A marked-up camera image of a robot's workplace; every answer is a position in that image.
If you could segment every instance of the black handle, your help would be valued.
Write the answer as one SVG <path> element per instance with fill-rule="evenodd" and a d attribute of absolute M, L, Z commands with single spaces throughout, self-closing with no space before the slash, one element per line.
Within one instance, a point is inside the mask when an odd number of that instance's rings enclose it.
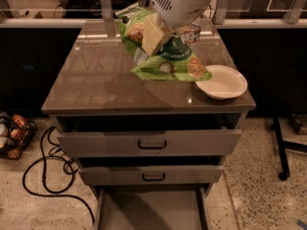
<path fill-rule="evenodd" d="M 165 172 L 162 174 L 161 178 L 155 178 L 155 179 L 148 179 L 146 178 L 146 175 L 142 173 L 142 179 L 144 181 L 162 181 L 165 179 Z"/>
<path fill-rule="evenodd" d="M 139 147 L 141 150 L 164 150 L 167 146 L 167 141 L 164 140 L 163 145 L 160 147 L 143 147 L 141 145 L 141 141 L 137 141 L 137 147 Z"/>

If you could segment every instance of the floor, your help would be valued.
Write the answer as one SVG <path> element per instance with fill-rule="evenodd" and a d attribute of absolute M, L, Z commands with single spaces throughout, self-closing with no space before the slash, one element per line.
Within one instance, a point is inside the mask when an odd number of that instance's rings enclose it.
<path fill-rule="evenodd" d="M 38 133 L 19 160 L 0 160 L 0 229 L 91 229 L 89 211 L 79 200 L 29 195 L 23 188 L 24 172 L 41 157 L 40 139 L 52 126 L 48 119 L 35 119 L 35 122 Z M 307 143 L 307 136 L 296 134 L 287 120 L 280 122 L 285 139 Z M 224 174 L 207 197 L 213 230 L 301 230 L 297 221 L 307 222 L 306 154 L 287 150 L 291 176 L 280 181 L 277 175 L 281 166 L 274 133 L 269 129 L 271 123 L 269 118 L 245 120 L 243 135 L 235 151 L 226 159 Z M 56 142 L 56 136 L 54 130 L 51 140 Z M 46 153 L 52 148 L 46 139 L 42 144 Z M 62 167 L 58 160 L 47 162 L 47 185 L 53 191 L 65 188 L 70 181 Z M 42 163 L 32 167 L 25 180 L 26 186 L 39 194 L 49 195 L 41 184 L 42 168 Z M 78 175 L 65 194 L 82 198 L 95 215 L 96 197 Z M 143 228 L 141 222 L 137 222 L 137 228 L 120 229 L 161 230 L 154 228 L 154 224 L 152 228 Z"/>

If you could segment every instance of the basket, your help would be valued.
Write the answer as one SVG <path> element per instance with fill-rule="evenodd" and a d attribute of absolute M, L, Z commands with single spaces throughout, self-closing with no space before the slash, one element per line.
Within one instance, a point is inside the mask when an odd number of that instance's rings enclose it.
<path fill-rule="evenodd" d="M 0 126 L 7 131 L 0 134 L 0 158 L 20 158 L 37 132 L 35 121 L 24 114 L 8 115 L 0 111 Z"/>

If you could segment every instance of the black basket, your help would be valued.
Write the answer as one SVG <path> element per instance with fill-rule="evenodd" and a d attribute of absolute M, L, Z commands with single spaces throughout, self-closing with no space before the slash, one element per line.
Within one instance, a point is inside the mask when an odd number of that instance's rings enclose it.
<path fill-rule="evenodd" d="M 9 131 L 8 136 L 0 137 L 0 158 L 18 159 L 37 133 L 32 112 L 26 110 L 0 111 L 0 124 Z"/>

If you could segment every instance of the gray drawer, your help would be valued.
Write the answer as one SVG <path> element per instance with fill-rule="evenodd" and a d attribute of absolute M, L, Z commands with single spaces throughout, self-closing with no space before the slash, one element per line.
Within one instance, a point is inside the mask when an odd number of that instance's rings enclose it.
<path fill-rule="evenodd" d="M 79 174 L 84 184 L 148 185 L 148 184 L 201 184 L 217 182 L 223 166 L 147 166 L 147 167 L 91 167 L 82 168 Z"/>
<path fill-rule="evenodd" d="M 94 230 L 210 230 L 203 188 L 195 191 L 100 191 Z"/>
<path fill-rule="evenodd" d="M 231 154 L 238 129 L 151 132 L 61 133 L 59 142 L 71 157 Z"/>

